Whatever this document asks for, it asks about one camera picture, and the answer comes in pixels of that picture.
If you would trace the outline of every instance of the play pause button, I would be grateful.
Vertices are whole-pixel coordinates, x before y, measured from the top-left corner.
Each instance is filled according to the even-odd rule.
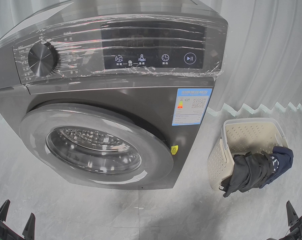
[[[193,64],[194,62],[196,62],[196,55],[194,53],[185,54],[184,62],[189,65]]]

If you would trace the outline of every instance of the white plastic basket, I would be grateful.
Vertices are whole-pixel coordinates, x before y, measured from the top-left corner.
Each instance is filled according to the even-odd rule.
[[[208,172],[213,189],[232,175],[235,154],[251,151],[272,153],[274,146],[288,147],[283,130],[273,118],[241,118],[224,122],[222,138],[217,140],[208,158]]]

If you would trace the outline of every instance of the floor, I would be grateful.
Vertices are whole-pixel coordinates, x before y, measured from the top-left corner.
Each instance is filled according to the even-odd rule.
[[[293,167],[261,190],[224,198],[209,185],[207,158],[223,122],[242,117],[275,118],[294,152]],[[174,188],[145,191],[66,182],[35,158],[0,116],[0,206],[6,199],[7,225],[21,234],[34,213],[36,240],[278,239],[289,229],[288,200],[302,215],[302,107],[208,109]]]

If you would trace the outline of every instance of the robotic claw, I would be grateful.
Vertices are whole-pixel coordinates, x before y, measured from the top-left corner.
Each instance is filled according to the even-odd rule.
[[[30,214],[22,233],[24,238],[22,238],[3,223],[7,219],[9,206],[10,200],[8,199],[0,207],[0,240],[34,240],[35,215]]]
[[[279,240],[302,240],[302,216],[299,218],[290,201],[287,202],[288,226],[290,233]]]

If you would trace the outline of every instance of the navy clothing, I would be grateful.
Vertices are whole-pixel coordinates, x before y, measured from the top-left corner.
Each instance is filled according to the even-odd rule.
[[[273,173],[275,173],[279,167],[279,161],[274,156],[270,156],[270,158],[272,159],[272,162],[273,162]]]
[[[278,168],[276,171],[267,179],[267,181],[261,185],[259,188],[263,188],[266,184],[270,184],[273,182],[276,178],[284,174],[287,170],[289,170],[292,167],[293,164],[293,151],[285,148],[285,147],[278,147],[275,146],[273,148],[273,154],[270,154],[270,156],[273,156],[278,162]]]

